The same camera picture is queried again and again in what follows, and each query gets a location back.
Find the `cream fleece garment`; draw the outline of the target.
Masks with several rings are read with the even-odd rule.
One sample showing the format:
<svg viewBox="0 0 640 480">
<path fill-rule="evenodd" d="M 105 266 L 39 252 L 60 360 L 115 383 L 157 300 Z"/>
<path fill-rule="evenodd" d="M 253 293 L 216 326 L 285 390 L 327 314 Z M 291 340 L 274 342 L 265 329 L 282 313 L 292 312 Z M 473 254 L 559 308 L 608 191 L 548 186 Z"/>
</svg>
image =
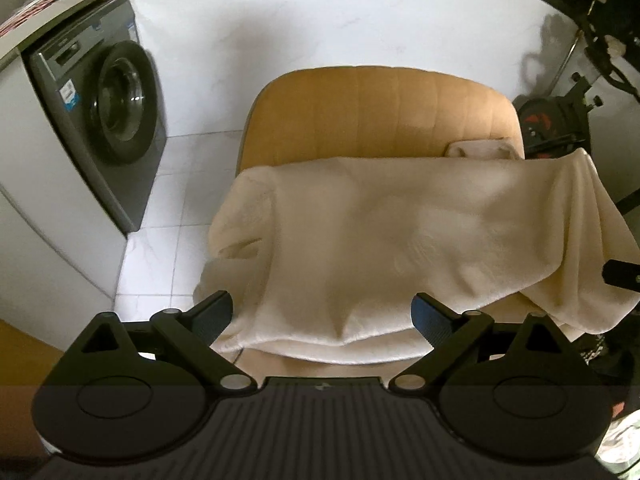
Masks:
<svg viewBox="0 0 640 480">
<path fill-rule="evenodd" d="M 544 312 L 600 334 L 639 297 L 608 286 L 639 248 L 590 157 L 331 158 L 241 172 L 208 231 L 194 296 L 224 290 L 224 353 L 373 364 L 430 348 L 410 306 L 424 292 L 502 322 Z"/>
</svg>

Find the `white counter cabinet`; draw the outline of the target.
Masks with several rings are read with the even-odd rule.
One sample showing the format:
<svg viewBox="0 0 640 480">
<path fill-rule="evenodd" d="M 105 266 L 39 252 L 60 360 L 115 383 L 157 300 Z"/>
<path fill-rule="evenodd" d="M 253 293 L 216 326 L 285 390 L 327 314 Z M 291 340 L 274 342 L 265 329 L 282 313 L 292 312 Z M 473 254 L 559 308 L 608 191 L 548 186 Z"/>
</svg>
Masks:
<svg viewBox="0 0 640 480">
<path fill-rule="evenodd" d="M 56 0 L 1 38 L 1 318 L 65 350 L 111 309 L 126 237 L 82 180 L 23 51 L 96 0 Z"/>
</svg>

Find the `black exercise equipment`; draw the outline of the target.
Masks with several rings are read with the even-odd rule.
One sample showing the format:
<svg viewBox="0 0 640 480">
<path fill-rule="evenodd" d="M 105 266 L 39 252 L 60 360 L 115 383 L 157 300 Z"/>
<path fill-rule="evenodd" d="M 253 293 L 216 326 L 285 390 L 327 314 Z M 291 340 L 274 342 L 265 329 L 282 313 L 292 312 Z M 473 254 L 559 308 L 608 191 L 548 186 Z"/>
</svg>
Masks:
<svg viewBox="0 0 640 480">
<path fill-rule="evenodd" d="M 543 96 L 530 96 L 518 106 L 518 120 L 524 143 L 525 156 L 530 159 L 558 158 L 580 148 L 591 151 L 589 113 L 603 105 L 600 96 L 587 101 L 587 93 L 600 78 L 613 88 L 638 99 L 639 90 L 614 64 L 627 51 L 621 36 L 602 32 L 592 22 L 595 6 L 604 6 L 612 0 L 591 0 L 588 10 L 577 17 L 577 32 L 565 58 L 552 79 L 551 87 L 560 80 L 578 44 L 583 42 L 584 55 L 591 70 L 570 75 L 572 88 L 562 96 L 546 92 Z"/>
</svg>

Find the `orange upholstered chair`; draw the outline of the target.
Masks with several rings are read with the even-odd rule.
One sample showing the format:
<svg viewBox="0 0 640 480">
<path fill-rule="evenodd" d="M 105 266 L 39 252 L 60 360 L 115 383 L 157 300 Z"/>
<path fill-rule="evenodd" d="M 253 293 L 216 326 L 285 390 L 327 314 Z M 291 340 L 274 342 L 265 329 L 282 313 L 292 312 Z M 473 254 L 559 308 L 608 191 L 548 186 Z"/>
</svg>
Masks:
<svg viewBox="0 0 640 480">
<path fill-rule="evenodd" d="M 513 105 L 484 84 L 383 66 L 285 74 L 262 89 L 247 116 L 231 193 L 241 231 L 272 223 L 259 166 L 331 157 L 438 157 L 449 145 L 472 159 L 524 155 Z"/>
</svg>

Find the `grey front-load washing machine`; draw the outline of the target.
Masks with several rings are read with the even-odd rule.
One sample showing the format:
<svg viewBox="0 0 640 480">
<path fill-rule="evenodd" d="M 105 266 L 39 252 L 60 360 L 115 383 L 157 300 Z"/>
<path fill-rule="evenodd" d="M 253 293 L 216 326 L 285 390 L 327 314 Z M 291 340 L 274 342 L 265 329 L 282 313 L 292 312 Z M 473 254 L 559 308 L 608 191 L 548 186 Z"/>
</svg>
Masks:
<svg viewBox="0 0 640 480">
<path fill-rule="evenodd" d="M 23 55 L 65 151 L 125 234 L 142 225 L 166 133 L 129 0 L 88 6 Z"/>
</svg>

